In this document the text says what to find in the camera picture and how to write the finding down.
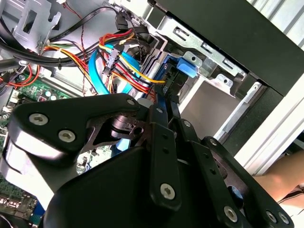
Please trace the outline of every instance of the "black metal plate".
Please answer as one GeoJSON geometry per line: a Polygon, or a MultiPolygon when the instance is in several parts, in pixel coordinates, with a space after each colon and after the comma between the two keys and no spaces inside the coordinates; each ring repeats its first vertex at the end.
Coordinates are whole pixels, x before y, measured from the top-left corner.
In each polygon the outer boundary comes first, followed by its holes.
{"type": "Polygon", "coordinates": [[[304,53],[245,0],[156,0],[282,95],[304,72],[304,53]]]}

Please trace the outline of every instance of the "yellow wire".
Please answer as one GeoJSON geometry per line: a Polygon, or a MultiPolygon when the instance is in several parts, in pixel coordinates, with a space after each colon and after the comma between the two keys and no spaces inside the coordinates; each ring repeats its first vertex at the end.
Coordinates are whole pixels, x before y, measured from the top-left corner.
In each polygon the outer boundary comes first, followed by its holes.
{"type": "MultiPolygon", "coordinates": [[[[105,47],[105,46],[102,46],[101,44],[99,44],[99,47],[104,49],[104,50],[107,50],[107,51],[112,51],[112,49],[108,48],[108,47],[105,47]]],[[[119,55],[119,58],[134,72],[136,72],[137,74],[139,74],[141,77],[143,77],[144,79],[147,79],[148,81],[150,82],[153,82],[153,83],[165,83],[165,81],[158,81],[158,80],[153,80],[153,79],[150,79],[148,78],[146,75],[143,75],[141,72],[139,72],[137,69],[135,69],[131,64],[128,63],[128,61],[122,56],[122,55],[119,55]]]]}
{"type": "Polygon", "coordinates": [[[58,47],[51,47],[51,46],[46,46],[46,48],[52,48],[52,49],[55,49],[55,50],[58,50],[60,52],[63,52],[65,53],[67,56],[69,56],[78,66],[79,68],[81,69],[81,71],[83,72],[83,74],[85,75],[86,79],[92,83],[92,80],[90,78],[90,75],[86,72],[86,70],[83,69],[83,67],[78,63],[78,61],[68,52],[68,51],[65,51],[61,48],[58,48],[58,47]]]}

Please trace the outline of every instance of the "blue plastic tab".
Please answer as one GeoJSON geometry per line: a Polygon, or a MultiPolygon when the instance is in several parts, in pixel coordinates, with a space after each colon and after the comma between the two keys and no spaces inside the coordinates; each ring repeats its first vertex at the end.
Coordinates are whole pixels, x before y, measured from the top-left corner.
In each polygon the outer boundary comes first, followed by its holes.
{"type": "Polygon", "coordinates": [[[181,72],[185,73],[186,75],[188,75],[189,77],[192,77],[192,78],[194,78],[197,74],[196,73],[196,67],[193,64],[189,63],[188,61],[186,61],[185,59],[183,59],[183,58],[179,59],[179,62],[177,64],[177,68],[181,72]]]}

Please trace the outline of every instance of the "white panel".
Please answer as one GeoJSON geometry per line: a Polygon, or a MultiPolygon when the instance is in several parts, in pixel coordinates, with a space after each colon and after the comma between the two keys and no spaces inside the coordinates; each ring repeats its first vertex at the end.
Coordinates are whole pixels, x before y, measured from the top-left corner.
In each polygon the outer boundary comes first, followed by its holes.
{"type": "Polygon", "coordinates": [[[303,0],[247,0],[304,50],[303,0]]]}

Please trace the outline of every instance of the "black connector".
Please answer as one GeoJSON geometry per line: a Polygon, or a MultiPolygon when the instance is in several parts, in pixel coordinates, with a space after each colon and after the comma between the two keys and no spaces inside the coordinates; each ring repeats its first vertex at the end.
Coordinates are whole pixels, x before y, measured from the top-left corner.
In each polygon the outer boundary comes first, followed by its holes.
{"type": "Polygon", "coordinates": [[[116,15],[115,17],[115,24],[117,30],[128,30],[128,22],[122,15],[116,15]]]}
{"type": "Polygon", "coordinates": [[[4,73],[4,75],[1,76],[2,78],[2,83],[0,85],[0,89],[2,89],[4,86],[6,86],[9,82],[10,82],[10,78],[11,78],[11,73],[6,72],[4,73]]]}
{"type": "Polygon", "coordinates": [[[123,45],[117,44],[113,47],[113,50],[102,72],[103,76],[109,77],[111,75],[111,72],[114,70],[116,63],[119,60],[119,55],[122,54],[123,51],[124,51],[123,45]]]}

